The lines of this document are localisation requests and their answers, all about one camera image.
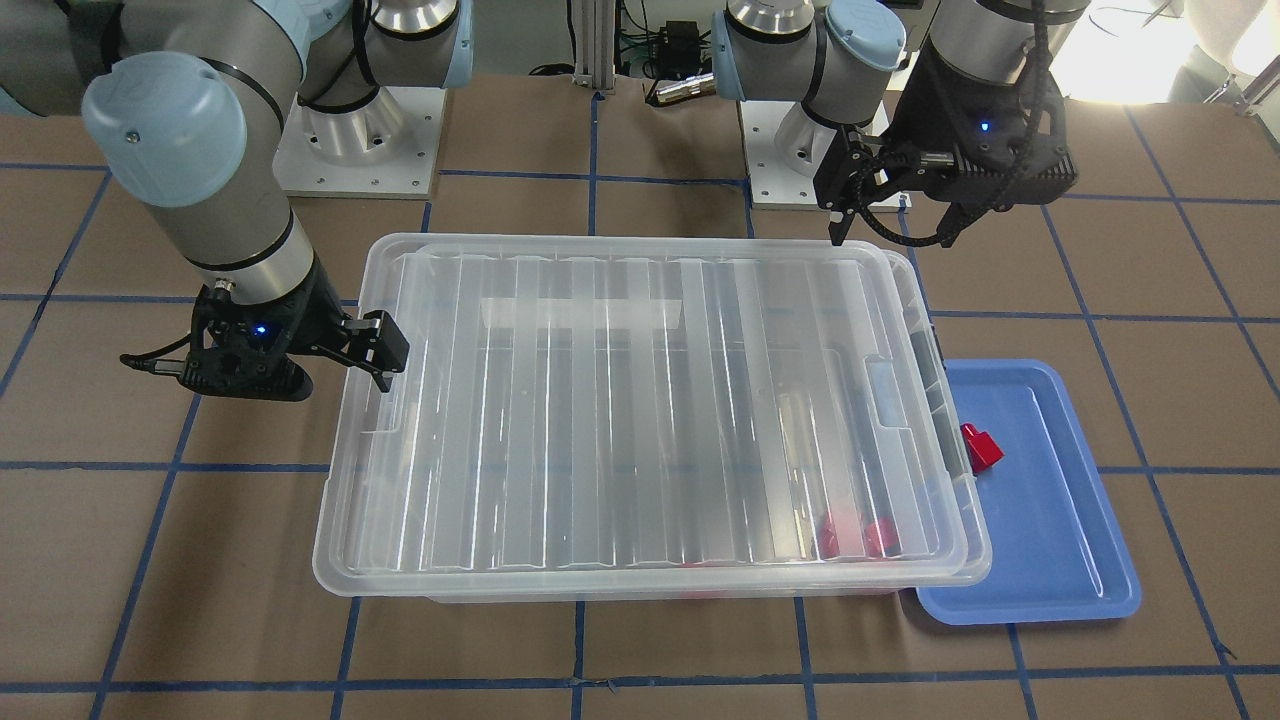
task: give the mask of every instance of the red object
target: red object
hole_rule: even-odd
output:
[[[960,425],[960,434],[964,436],[965,447],[969,448],[969,462],[973,464],[974,473],[982,473],[1005,456],[989,433],[979,433],[978,428],[970,423]]]
[[[863,528],[863,542],[870,557],[888,557],[897,550],[897,528],[893,520],[881,518]]]

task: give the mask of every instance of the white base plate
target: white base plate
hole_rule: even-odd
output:
[[[435,156],[444,123],[445,91],[438,87],[390,87],[408,114],[412,142],[385,163],[335,165],[311,150],[294,105],[275,151],[275,179],[294,197],[388,197],[426,200],[431,192]]]
[[[749,100],[739,102],[742,113],[742,149],[746,152],[746,172],[751,178],[751,205],[765,210],[814,210],[818,204],[813,195],[813,178],[805,177],[787,165],[773,142],[782,118],[795,102]],[[888,115],[881,104],[872,120],[872,133],[888,127]],[[911,206],[911,197],[899,192],[881,202],[873,202],[877,213],[897,213]]]

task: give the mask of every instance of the blue tape line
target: blue tape line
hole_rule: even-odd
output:
[[[1027,660],[1023,659],[1023,641],[1018,638],[1018,625],[1009,623],[1009,644],[1014,650],[1014,666],[1018,669],[1018,684],[1023,688],[1023,703],[1027,705],[1027,717],[1039,720],[1036,712],[1036,697],[1032,696],[1032,679],[1027,674]]]
[[[1068,192],[1064,200],[1108,200],[1123,202],[1172,202],[1172,197],[1152,195],[1107,195],[1096,192]],[[1257,200],[1247,197],[1179,197],[1181,202],[1197,205],[1280,205],[1280,200]]]
[[[529,173],[522,170],[440,170],[442,176],[458,176],[471,178],[518,178],[518,179],[591,179],[591,176],[582,173]]]
[[[347,680],[347,692],[361,691],[539,691],[567,689],[568,678],[453,678],[453,679],[385,679]]]
[[[641,184],[716,184],[740,187],[746,186],[742,178],[650,178],[644,176],[602,176],[595,172],[596,165],[591,164],[589,173],[534,173],[526,170],[440,170],[442,176],[474,177],[474,178],[511,178],[511,179],[567,179],[599,182],[630,182]]]
[[[751,186],[742,183],[742,205],[746,209],[746,237],[755,240],[755,220],[751,219]]]
[[[607,680],[586,680],[585,688],[685,688],[685,687],[740,687],[740,685],[800,685],[804,676],[796,673],[780,675],[690,675],[667,678],[653,675],[625,675]]]
[[[0,694],[91,693],[97,683],[0,683]]]
[[[804,679],[804,706],[809,720],[818,720],[818,693],[813,685],[813,657],[809,655],[809,620],[804,598],[792,598],[796,611],[796,641],[800,643],[800,676]]]
[[[1244,197],[1179,197],[1178,201],[1198,205],[1280,205],[1280,200],[1249,200]]]
[[[1028,670],[1033,680],[1073,680],[1084,678],[1188,678],[1222,675],[1215,665],[1170,665],[1165,667],[1047,667]]]
[[[191,305],[195,297],[182,295],[55,295],[49,299],[51,302],[137,302],[137,304],[172,304]]]
[[[329,708],[329,720],[342,717],[342,703],[347,694],[347,675],[351,673],[351,652],[356,647],[356,629],[360,626],[360,597],[351,598],[351,610],[347,612],[347,632],[342,638],[342,657],[338,660],[338,680],[333,688],[333,705]]]
[[[895,683],[968,683],[983,680],[1016,680],[1016,670],[946,670],[936,673],[818,673],[819,685],[868,685]]]
[[[568,715],[572,720],[582,719],[582,675],[586,660],[586,602],[573,603],[573,691],[570,693]]]
[[[182,473],[328,473],[328,462],[179,462]]]
[[[910,237],[911,225],[906,219],[906,197],[901,196],[897,200],[897,228],[899,232]],[[924,290],[924,274],[920,273],[920,259],[914,247],[906,249],[906,259],[911,263],[911,270],[915,273],[915,284],[920,286],[920,302],[924,304],[924,314],[933,315],[933,310],[929,307],[929,293]]]
[[[1044,224],[1048,227],[1048,234],[1053,240],[1053,246],[1057,249],[1059,258],[1062,260],[1062,268],[1066,270],[1066,279],[1071,284],[1071,292],[1075,293],[1075,300],[1080,305],[1080,311],[1084,315],[1089,315],[1088,304],[1084,301],[1084,293],[1080,291],[1080,286],[1075,279],[1075,273],[1071,270],[1071,263],[1066,258],[1066,249],[1062,246],[1062,238],[1059,236],[1057,227],[1053,224],[1053,217],[1044,205],[1041,206],[1041,213],[1044,215]],[[1120,406],[1120,415],[1124,418],[1125,428],[1129,430],[1129,438],[1133,441],[1134,450],[1138,452],[1138,460],[1142,462],[1143,468],[1151,468],[1151,461],[1147,459],[1147,451],[1142,445],[1142,437],[1138,434],[1138,425],[1133,419],[1133,414],[1129,411],[1129,404],[1125,401],[1124,393],[1120,391],[1120,382],[1116,378],[1115,369],[1111,366],[1111,360],[1107,357],[1106,348],[1102,346],[1102,336],[1098,334],[1097,324],[1093,322],[1092,316],[1085,318],[1084,323],[1089,328],[1089,336],[1093,338],[1093,346],[1098,352],[1098,359],[1102,361],[1102,369],[1107,374],[1107,382],[1111,384],[1111,392],[1115,395],[1116,404]],[[1213,646],[1213,652],[1217,653],[1219,665],[1221,665],[1226,673],[1226,682],[1231,689],[1231,696],[1236,700],[1236,708],[1240,711],[1240,717],[1247,719],[1248,711],[1244,708],[1240,689],[1235,683],[1235,678],[1230,673],[1230,666],[1226,662],[1226,655],[1222,652],[1221,642],[1219,642],[1217,629],[1213,626],[1213,619],[1210,616],[1208,607],[1204,605],[1204,597],[1199,592],[1199,584],[1196,582],[1196,577],[1192,573],[1190,562],[1187,561],[1187,556],[1183,552],[1183,543],[1178,537],[1178,529],[1174,528],[1174,520],[1169,515],[1169,507],[1165,505],[1165,497],[1160,492],[1160,486],[1156,483],[1156,474],[1148,470],[1146,477],[1151,493],[1156,500],[1156,507],[1160,510],[1161,520],[1165,523],[1165,532],[1169,534],[1169,539],[1174,546],[1174,552],[1178,555],[1178,564],[1183,569],[1183,577],[1187,580],[1188,588],[1192,591],[1192,597],[1196,600],[1196,609],[1199,611],[1201,621],[1204,624],[1204,630],[1208,633],[1208,639]]]
[[[1280,475],[1280,468],[1203,468],[1203,466],[1179,466],[1179,465],[1157,465],[1148,468],[1146,465],[1098,465],[1098,473],[1110,475],[1146,475],[1148,473],[1155,475]]]
[[[1222,283],[1222,278],[1217,274],[1217,268],[1213,266],[1213,261],[1210,260],[1208,252],[1204,250],[1204,243],[1201,242],[1199,234],[1196,228],[1192,227],[1190,218],[1187,217],[1187,209],[1183,208],[1181,200],[1178,193],[1174,192],[1172,183],[1169,182],[1169,177],[1165,176],[1165,169],[1160,167],[1160,161],[1156,159],[1156,152],[1152,150],[1151,143],[1147,141],[1147,136],[1142,132],[1142,127],[1138,124],[1138,118],[1134,117],[1133,110],[1128,105],[1124,108],[1125,115],[1129,118],[1129,124],[1133,126],[1134,132],[1138,135],[1138,141],[1142,142],[1142,149],[1147,152],[1147,158],[1151,160],[1151,165],[1156,169],[1156,174],[1160,176],[1160,182],[1165,186],[1169,192],[1169,197],[1174,201],[1174,209],[1178,210],[1178,217],[1183,220],[1183,227],[1187,228],[1187,234],[1190,236],[1192,243],[1196,246],[1196,251],[1199,252],[1201,260],[1204,263],[1204,269],[1208,270],[1208,275],[1213,278],[1213,286],[1217,287],[1219,295],[1222,296],[1222,302],[1226,304],[1226,309],[1235,318],[1236,324],[1240,329],[1240,334],[1244,336],[1244,343],[1249,346],[1249,352],[1253,354],[1253,360],[1258,364],[1258,369],[1262,370],[1262,377],[1266,378],[1267,384],[1271,386],[1271,395],[1280,400],[1280,386],[1276,384],[1275,377],[1267,368],[1266,361],[1262,359],[1262,354],[1258,351],[1258,346],[1253,342],[1253,336],[1249,334],[1249,328],[1240,323],[1240,314],[1235,309],[1235,304],[1231,302],[1230,293],[1226,292],[1226,286]]]
[[[600,163],[600,101],[604,95],[591,94],[591,154],[586,187],[586,234],[595,234],[595,204],[599,196]]]
[[[1138,665],[1121,667],[1047,667],[1029,669],[1033,680],[1085,679],[1085,678],[1183,678],[1220,676],[1221,665]],[[1280,675],[1280,665],[1231,665],[1235,675]],[[818,685],[838,684],[895,684],[895,683],[963,683],[983,680],[1016,680],[1016,670],[952,670],[923,673],[820,673],[814,674]],[[632,675],[604,680],[575,682],[568,678],[461,678],[461,679],[369,679],[347,680],[346,689],[358,691],[415,691],[415,689],[567,689],[572,685],[586,688],[613,687],[675,687],[675,685],[799,685],[799,674],[723,676],[699,675],[691,678]],[[334,680],[115,680],[109,693],[156,692],[332,692]],[[93,692],[96,682],[81,683],[0,683],[0,694],[61,694]]]
[[[110,168],[106,165],[70,165],[61,163],[0,163],[0,170],[77,170],[105,173],[110,170]]]
[[[147,568],[151,565],[151,555],[155,551],[156,538],[160,536],[160,523],[164,520],[164,511],[169,505],[169,496],[173,493],[174,479],[178,477],[178,464],[182,461],[182,454],[187,450],[191,428],[196,424],[196,414],[200,411],[200,397],[198,395],[191,396],[187,418],[183,420],[182,432],[178,434],[178,446],[173,451],[169,473],[164,478],[164,486],[160,488],[160,498],[156,501],[156,510],[151,516],[147,539],[142,544],[142,556],[138,559],[138,568],[133,573],[133,583],[129,585],[129,594],[124,601],[120,624],[115,629],[111,651],[108,653],[106,666],[102,669],[102,679],[93,696],[93,707],[88,714],[90,720],[99,720],[102,716],[102,705],[106,702],[106,693],[111,685],[111,678],[115,675],[115,666],[120,661],[120,651],[124,650],[124,637],[129,632],[129,623],[133,621],[133,611],[137,609],[138,597],[142,594],[142,582],[147,577]]]
[[[710,184],[727,187],[744,187],[750,191],[751,186],[741,178],[646,178],[639,176],[596,176],[603,182],[631,182],[641,184]]]
[[[581,679],[586,661],[586,602],[573,603],[573,676]]]
[[[93,193],[93,199],[88,204],[88,209],[84,210],[84,215],[81,218],[81,224],[76,228],[76,234],[72,236],[72,241],[67,245],[67,251],[63,252],[63,259],[58,261],[58,268],[54,269],[54,277],[49,282],[49,288],[45,290],[44,297],[40,300],[40,305],[36,306],[36,311],[31,316],[31,322],[27,323],[27,329],[22,333],[22,340],[18,342],[18,348],[14,351],[13,357],[9,359],[9,366],[5,368],[4,375],[0,377],[0,397],[4,397],[6,389],[9,389],[9,383],[13,382],[14,374],[18,372],[18,365],[22,363],[23,355],[27,354],[27,348],[31,347],[31,340],[36,337],[36,328],[40,325],[40,319],[45,316],[45,307],[49,306],[49,299],[54,295],[54,290],[58,288],[58,283],[61,282],[63,274],[67,272],[67,265],[72,261],[72,255],[76,255],[76,249],[79,247],[81,240],[84,238],[84,231],[88,229],[88,224],[93,220],[93,213],[97,211],[97,206],[102,202],[102,196],[106,195],[106,186],[111,182],[111,173],[102,173],[102,182],[97,184],[97,192]]]
[[[128,680],[111,683],[109,693],[312,693],[333,689],[330,680]]]
[[[0,460],[0,470],[97,470],[146,473],[168,470],[168,462],[99,462],[90,460]]]

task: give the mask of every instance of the transparent lid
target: transparent lid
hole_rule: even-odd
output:
[[[796,594],[989,566],[919,290],[872,245],[394,234],[372,309],[412,351],[390,393],[347,377],[333,592]]]

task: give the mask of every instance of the light blue joint cap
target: light blue joint cap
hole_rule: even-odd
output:
[[[253,0],[253,4],[280,26],[302,63],[302,77],[307,77],[307,53],[311,50],[311,19],[300,0]]]
[[[297,0],[311,23],[311,41],[334,28],[351,9],[351,0]]]
[[[712,15],[712,72],[716,73],[716,95],[726,100],[746,100],[742,78],[737,77],[733,63],[733,44],[730,42],[724,13]]]
[[[90,83],[81,115],[120,184],[160,208],[195,205],[221,190],[248,140],[236,94],[184,53],[120,60]]]
[[[12,95],[0,87],[0,115],[19,115],[23,118],[38,118],[40,115],[22,106]]]
[[[453,56],[440,87],[462,87],[471,82],[475,68],[475,38],[471,36],[471,0],[458,0],[458,31],[453,36]]]
[[[906,45],[906,28],[893,10],[876,0],[832,0],[827,8],[827,27],[855,58],[868,65],[892,72]]]

